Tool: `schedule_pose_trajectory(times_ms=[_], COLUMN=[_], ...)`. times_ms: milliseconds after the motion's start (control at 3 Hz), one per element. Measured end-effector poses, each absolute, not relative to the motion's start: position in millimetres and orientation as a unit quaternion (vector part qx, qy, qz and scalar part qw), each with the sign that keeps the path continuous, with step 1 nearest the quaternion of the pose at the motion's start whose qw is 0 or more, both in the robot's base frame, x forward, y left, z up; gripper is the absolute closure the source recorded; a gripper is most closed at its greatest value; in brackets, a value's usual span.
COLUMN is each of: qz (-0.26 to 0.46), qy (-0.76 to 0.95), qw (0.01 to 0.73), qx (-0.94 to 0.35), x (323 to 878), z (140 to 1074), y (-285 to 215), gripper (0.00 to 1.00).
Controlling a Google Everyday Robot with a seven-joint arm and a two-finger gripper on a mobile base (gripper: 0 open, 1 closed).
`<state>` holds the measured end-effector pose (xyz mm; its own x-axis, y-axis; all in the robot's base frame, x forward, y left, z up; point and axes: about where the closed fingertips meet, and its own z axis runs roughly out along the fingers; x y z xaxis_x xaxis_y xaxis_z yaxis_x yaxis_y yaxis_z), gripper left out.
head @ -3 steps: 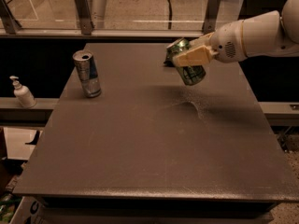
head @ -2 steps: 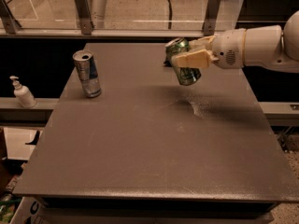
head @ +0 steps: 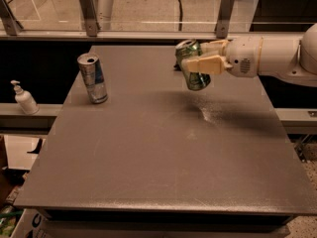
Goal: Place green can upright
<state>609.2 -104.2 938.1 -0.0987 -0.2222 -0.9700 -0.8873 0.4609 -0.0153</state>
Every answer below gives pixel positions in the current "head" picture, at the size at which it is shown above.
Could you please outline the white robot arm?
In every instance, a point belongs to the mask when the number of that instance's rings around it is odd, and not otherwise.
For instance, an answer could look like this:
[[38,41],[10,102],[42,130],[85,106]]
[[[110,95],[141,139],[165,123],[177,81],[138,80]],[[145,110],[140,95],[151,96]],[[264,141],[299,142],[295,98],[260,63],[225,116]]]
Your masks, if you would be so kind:
[[317,24],[302,37],[243,35],[232,41],[202,43],[201,55],[184,59],[188,72],[235,77],[272,76],[302,86],[317,86]]

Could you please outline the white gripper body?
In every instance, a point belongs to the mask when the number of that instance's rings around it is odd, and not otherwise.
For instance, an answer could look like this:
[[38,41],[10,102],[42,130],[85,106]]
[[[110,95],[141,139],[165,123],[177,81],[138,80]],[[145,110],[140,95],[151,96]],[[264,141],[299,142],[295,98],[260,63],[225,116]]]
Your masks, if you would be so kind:
[[258,74],[260,37],[239,37],[229,43],[226,59],[231,67],[228,72],[236,77],[255,77]]

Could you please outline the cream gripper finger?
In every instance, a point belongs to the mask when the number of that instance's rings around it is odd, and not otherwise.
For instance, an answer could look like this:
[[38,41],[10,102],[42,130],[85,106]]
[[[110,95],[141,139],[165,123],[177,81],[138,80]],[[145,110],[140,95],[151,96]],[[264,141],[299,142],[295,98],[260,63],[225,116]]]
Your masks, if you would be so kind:
[[189,72],[200,72],[211,75],[218,75],[232,68],[232,65],[227,62],[226,58],[219,55],[191,57],[184,59],[181,65]]
[[223,55],[228,44],[228,40],[217,40],[201,43],[200,47],[203,54],[211,53],[213,55]]

